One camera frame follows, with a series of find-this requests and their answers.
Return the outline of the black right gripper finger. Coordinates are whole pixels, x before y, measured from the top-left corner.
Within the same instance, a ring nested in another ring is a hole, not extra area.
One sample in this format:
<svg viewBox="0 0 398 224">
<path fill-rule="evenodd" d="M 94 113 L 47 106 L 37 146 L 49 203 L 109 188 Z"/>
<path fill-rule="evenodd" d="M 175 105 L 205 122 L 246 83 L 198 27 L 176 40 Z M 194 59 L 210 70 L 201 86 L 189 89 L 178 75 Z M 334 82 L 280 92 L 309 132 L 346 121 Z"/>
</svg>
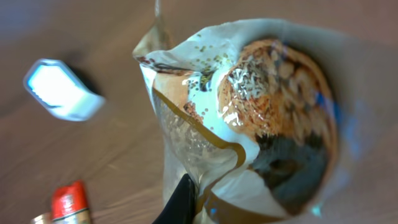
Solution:
<svg viewBox="0 0 398 224">
<path fill-rule="evenodd" d="M 152 224 L 192 224 L 195 216 L 195 184 L 184 174 L 160 215 Z"/>
</svg>

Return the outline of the red orange pasta package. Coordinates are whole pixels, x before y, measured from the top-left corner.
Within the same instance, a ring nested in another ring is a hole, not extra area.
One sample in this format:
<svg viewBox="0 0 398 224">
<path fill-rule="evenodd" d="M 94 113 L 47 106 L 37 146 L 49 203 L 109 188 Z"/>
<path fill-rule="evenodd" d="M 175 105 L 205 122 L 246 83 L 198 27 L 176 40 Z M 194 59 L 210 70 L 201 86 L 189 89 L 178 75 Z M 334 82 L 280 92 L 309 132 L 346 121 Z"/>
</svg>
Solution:
<svg viewBox="0 0 398 224">
<path fill-rule="evenodd" d="M 90 209 L 82 181 L 60 187 L 53 193 L 52 223 L 91 224 Z"/>
</svg>

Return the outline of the beige plastic pouch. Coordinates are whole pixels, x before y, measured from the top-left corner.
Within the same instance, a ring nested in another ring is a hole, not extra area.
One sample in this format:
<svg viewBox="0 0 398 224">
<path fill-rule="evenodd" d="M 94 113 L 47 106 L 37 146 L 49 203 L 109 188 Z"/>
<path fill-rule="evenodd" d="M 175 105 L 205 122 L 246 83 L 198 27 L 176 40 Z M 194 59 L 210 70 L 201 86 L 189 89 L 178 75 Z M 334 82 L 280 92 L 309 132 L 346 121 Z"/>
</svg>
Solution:
<svg viewBox="0 0 398 224">
<path fill-rule="evenodd" d="M 370 150 L 360 48 L 341 32 L 259 18 L 171 42 L 160 1 L 133 50 L 165 150 L 188 183 L 186 223 L 275 223 L 342 188 Z"/>
</svg>

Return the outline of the white tube gold cap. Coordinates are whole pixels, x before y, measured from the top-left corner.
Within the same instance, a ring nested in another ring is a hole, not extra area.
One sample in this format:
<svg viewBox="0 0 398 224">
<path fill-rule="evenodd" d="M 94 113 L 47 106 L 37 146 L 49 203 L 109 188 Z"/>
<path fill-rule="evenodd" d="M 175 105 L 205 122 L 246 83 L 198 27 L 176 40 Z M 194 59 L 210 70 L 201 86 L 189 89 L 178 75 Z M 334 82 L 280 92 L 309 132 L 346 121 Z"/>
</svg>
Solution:
<svg viewBox="0 0 398 224">
<path fill-rule="evenodd" d="M 52 224 L 51 214 L 43 213 L 30 221 L 30 224 Z"/>
</svg>

